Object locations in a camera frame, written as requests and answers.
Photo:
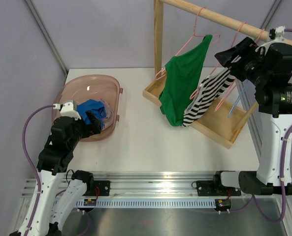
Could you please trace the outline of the blue tank top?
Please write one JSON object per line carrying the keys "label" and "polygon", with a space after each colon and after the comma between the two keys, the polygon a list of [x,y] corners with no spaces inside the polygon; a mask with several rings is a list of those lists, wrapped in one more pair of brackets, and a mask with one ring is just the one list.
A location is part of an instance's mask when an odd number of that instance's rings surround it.
{"label": "blue tank top", "polygon": [[103,118],[106,117],[105,106],[101,101],[96,101],[89,99],[86,102],[83,102],[77,105],[77,111],[81,118],[84,120],[85,124],[91,124],[86,112],[91,111],[92,114],[100,121],[100,127],[103,128]]}

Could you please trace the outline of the blue wire hanger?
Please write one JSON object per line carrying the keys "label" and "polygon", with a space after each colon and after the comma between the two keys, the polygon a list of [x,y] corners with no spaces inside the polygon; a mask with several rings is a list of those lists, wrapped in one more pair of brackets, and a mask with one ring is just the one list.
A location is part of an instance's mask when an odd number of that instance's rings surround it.
{"label": "blue wire hanger", "polygon": [[230,112],[228,114],[228,118],[231,117],[231,115],[234,112],[236,106],[238,105],[238,102],[241,100],[242,96],[245,94],[247,86],[248,86],[247,82],[242,82],[242,89],[241,89],[237,99],[235,100],[235,102],[234,102],[234,104],[233,104],[233,106],[232,106],[232,108],[231,108],[231,110],[230,110]]}

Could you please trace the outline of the striped black white tank top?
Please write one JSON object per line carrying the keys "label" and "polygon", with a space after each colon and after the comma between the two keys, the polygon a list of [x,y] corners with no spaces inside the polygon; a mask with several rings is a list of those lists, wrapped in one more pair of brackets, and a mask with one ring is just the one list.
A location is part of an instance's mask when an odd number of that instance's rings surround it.
{"label": "striped black white tank top", "polygon": [[183,113],[183,127],[190,126],[201,118],[209,109],[213,101],[224,93],[232,85],[235,77],[228,68],[215,75],[208,75],[197,86],[198,94],[194,96]]}

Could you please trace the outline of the green tank top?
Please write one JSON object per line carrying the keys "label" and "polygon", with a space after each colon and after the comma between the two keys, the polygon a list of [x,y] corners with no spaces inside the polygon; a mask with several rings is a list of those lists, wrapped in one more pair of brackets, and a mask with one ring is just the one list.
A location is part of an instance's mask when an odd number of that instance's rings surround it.
{"label": "green tank top", "polygon": [[206,54],[213,36],[205,35],[200,44],[179,56],[173,56],[165,65],[166,81],[159,95],[160,111],[171,126],[183,123],[184,110],[197,88]]}

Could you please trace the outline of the mauve tank top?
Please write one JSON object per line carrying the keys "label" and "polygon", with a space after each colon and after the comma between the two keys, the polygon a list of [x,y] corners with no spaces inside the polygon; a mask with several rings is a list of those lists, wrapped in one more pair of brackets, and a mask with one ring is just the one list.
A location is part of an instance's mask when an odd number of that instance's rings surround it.
{"label": "mauve tank top", "polygon": [[102,121],[103,121],[102,130],[105,130],[113,124],[114,113],[113,113],[111,106],[107,102],[107,100],[101,99],[101,102],[103,103],[104,108],[105,108],[105,112],[104,112],[104,115],[102,117]]}

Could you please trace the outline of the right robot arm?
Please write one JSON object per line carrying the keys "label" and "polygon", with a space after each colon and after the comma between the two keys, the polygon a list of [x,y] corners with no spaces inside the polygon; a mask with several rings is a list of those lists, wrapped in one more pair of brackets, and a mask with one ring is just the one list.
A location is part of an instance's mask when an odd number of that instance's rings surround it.
{"label": "right robot arm", "polygon": [[221,66],[255,86],[262,123],[262,146],[256,171],[219,171],[212,190],[222,195],[236,188],[252,195],[292,195],[292,45],[272,40],[257,45],[246,37],[215,54]]}

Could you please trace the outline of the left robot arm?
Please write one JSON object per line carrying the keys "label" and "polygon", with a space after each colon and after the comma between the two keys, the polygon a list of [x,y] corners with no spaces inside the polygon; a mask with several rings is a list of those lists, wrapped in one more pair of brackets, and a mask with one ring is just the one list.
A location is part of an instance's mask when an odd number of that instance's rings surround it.
{"label": "left robot arm", "polygon": [[91,111],[86,112],[91,118],[90,124],[86,124],[77,111],[60,113],[34,167],[34,193],[22,225],[12,233],[14,236],[60,236],[78,199],[99,192],[93,174],[78,170],[59,201],[54,202],[77,144],[83,138],[100,133],[99,120]]}

